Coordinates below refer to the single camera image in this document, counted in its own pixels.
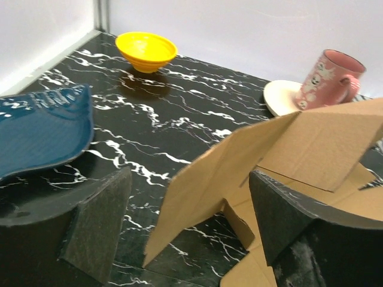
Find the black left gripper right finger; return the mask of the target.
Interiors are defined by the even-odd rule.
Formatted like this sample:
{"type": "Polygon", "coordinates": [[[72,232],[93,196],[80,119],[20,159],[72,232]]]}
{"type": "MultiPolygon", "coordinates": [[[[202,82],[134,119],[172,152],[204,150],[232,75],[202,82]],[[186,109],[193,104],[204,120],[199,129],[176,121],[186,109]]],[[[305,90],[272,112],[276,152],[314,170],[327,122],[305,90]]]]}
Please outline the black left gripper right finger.
{"type": "Polygon", "coordinates": [[[252,171],[249,188],[277,286],[382,286],[382,221],[252,171]]]}

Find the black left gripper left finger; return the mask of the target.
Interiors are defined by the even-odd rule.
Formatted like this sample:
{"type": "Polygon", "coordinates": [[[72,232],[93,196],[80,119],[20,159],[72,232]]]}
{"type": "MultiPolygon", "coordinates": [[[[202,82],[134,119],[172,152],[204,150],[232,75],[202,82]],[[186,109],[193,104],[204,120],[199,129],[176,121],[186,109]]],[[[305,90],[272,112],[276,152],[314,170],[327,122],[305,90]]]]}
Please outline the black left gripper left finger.
{"type": "Polygon", "coordinates": [[[131,188],[124,168],[67,191],[3,189],[1,285],[107,285],[131,188]]]}

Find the brown cardboard box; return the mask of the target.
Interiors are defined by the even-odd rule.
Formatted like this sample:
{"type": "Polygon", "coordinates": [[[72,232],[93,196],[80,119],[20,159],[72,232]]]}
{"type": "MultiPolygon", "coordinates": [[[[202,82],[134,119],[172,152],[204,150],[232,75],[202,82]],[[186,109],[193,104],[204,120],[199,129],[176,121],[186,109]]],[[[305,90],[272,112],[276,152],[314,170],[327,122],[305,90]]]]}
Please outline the brown cardboard box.
{"type": "Polygon", "coordinates": [[[294,112],[243,127],[170,181],[145,247],[151,262],[184,229],[223,212],[247,255],[221,286],[277,286],[249,188],[252,171],[342,211],[382,221],[382,188],[360,162],[382,138],[382,100],[294,112]]]}

